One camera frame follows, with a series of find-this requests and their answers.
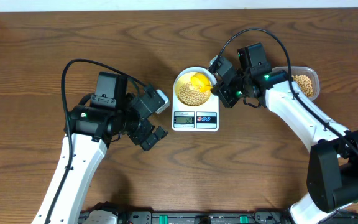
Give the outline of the yellow measuring scoop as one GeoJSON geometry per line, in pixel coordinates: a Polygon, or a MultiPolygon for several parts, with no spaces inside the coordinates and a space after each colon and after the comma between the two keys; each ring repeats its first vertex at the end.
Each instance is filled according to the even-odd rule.
{"type": "Polygon", "coordinates": [[[191,84],[196,90],[203,93],[212,89],[209,79],[202,73],[195,73],[191,77],[191,84]]]}

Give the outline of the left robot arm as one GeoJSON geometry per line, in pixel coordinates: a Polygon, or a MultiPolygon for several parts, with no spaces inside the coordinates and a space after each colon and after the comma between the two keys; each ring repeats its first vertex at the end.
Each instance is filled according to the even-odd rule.
{"type": "Polygon", "coordinates": [[[127,92],[129,77],[101,72],[96,91],[68,112],[62,151],[52,181],[34,223],[76,223],[91,180],[106,151],[126,135],[144,151],[167,135],[149,120],[170,104],[167,96],[147,85],[144,92],[127,92]]]}

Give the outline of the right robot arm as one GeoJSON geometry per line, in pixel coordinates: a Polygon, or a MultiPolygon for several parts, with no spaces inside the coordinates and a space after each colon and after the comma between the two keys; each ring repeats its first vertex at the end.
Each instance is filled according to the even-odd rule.
{"type": "Polygon", "coordinates": [[[358,130],[350,131],[323,113],[290,80],[288,68],[273,68],[263,45],[238,49],[241,67],[215,56],[208,70],[220,77],[211,92],[224,107],[255,98],[279,116],[309,151],[308,193],[289,209],[290,223],[350,223],[358,213],[346,207],[358,202],[358,130]]]}

